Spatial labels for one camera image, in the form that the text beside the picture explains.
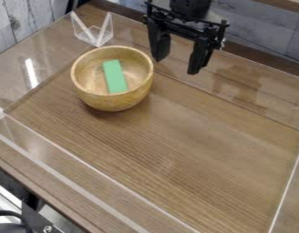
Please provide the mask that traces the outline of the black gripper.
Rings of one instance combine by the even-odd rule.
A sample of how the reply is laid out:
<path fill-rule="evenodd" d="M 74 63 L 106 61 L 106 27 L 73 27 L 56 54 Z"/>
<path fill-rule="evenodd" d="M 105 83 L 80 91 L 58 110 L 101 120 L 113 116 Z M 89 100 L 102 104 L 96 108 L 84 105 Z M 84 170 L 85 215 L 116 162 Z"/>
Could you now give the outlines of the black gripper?
<path fill-rule="evenodd" d="M 177 36 L 201 35 L 193 44 L 187 74 L 195 75 L 208 64 L 213 49 L 224 44 L 228 22 L 211 11 L 211 0 L 146 0 L 146 29 L 153 59 L 160 62 L 169 54 L 169 30 Z"/>

